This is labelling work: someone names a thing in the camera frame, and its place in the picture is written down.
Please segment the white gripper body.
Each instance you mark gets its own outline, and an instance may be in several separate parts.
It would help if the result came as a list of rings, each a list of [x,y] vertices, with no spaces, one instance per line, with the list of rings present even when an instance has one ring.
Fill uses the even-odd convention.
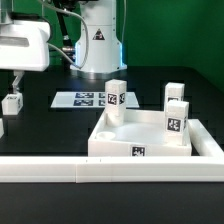
[[[50,63],[48,22],[15,20],[0,25],[0,69],[44,71]]]

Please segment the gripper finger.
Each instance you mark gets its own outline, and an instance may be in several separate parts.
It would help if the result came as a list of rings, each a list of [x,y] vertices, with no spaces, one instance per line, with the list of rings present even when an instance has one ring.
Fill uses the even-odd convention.
[[[14,81],[12,82],[13,93],[16,94],[19,91],[19,83],[24,76],[24,71],[14,70],[13,74],[15,76]]]

